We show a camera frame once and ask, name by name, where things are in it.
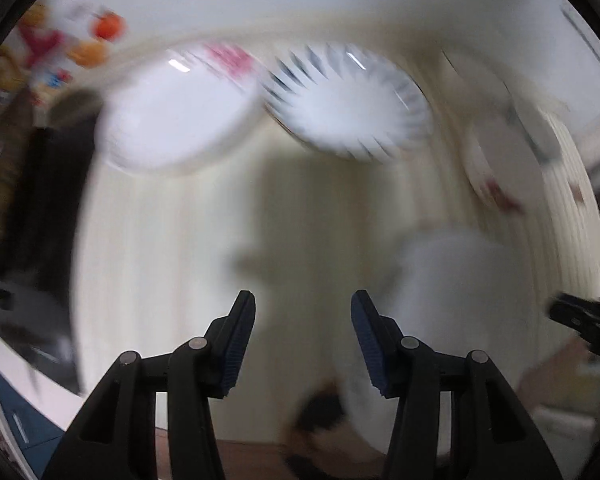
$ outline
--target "white bowl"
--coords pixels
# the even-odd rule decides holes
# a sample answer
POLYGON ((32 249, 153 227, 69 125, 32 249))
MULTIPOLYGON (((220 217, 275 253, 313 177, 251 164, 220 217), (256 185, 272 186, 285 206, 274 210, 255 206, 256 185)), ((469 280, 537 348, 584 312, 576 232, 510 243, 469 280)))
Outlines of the white bowl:
POLYGON ((502 212, 524 213, 544 200, 540 164, 522 132, 500 115, 472 123, 464 170, 483 202, 502 212))

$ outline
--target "patterned plate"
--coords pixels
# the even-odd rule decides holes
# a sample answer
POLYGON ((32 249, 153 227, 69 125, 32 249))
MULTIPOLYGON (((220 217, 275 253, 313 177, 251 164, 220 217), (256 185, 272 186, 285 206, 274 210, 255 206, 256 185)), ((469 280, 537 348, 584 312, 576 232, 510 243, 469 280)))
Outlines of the patterned plate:
POLYGON ((272 115, 320 150, 386 160, 432 129, 429 103, 403 70, 351 44, 305 46, 263 82, 272 115))

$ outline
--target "metal rivet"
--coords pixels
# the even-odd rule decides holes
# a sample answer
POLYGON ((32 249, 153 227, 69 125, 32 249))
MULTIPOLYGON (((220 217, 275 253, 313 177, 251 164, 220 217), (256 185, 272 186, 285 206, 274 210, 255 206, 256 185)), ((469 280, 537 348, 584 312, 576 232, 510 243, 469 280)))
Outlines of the metal rivet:
POLYGON ((194 350, 200 350, 206 346, 206 339, 203 337, 195 337, 193 339, 189 339, 189 348, 193 348, 194 350))
POLYGON ((485 352, 483 352, 482 350, 474 350, 473 352, 471 352, 471 359, 473 359, 477 363, 484 364, 489 360, 489 356, 485 354, 485 352))
POLYGON ((136 354, 133 350, 127 350, 126 352, 122 352, 122 354, 120 354, 120 362, 123 365, 129 365, 137 358, 138 354, 136 354))
POLYGON ((400 344, 403 348, 407 350, 415 350, 418 346, 420 346, 420 342, 410 335, 403 337, 400 339, 400 344))

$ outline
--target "white wall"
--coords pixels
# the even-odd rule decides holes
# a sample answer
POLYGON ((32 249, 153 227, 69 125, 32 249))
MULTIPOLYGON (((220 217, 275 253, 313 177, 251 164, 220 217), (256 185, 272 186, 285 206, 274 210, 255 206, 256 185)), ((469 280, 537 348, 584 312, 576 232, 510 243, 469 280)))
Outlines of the white wall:
POLYGON ((600 63, 562 8, 565 0, 102 0, 128 22, 125 43, 192 29, 248 25, 289 14, 343 13, 440 33, 500 60, 565 101, 564 119, 581 129, 600 113, 600 63))

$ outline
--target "black clip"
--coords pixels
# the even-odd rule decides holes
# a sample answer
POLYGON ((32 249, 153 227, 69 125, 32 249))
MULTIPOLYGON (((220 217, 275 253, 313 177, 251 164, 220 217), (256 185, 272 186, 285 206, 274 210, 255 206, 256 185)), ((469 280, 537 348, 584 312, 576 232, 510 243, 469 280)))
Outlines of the black clip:
POLYGON ((365 290, 351 319, 374 386, 399 397, 383 480, 431 480, 436 473, 440 392, 452 393, 448 478, 561 479, 538 428, 488 355, 440 354, 404 337, 380 316, 365 290))
POLYGON ((120 355, 75 416, 43 480, 155 480, 155 393, 168 393, 174 480, 223 480, 208 397, 235 386, 255 320, 241 291, 228 316, 171 354, 120 355))
POLYGON ((589 350, 600 356, 600 301, 560 294, 549 306, 549 318, 579 332, 589 350))

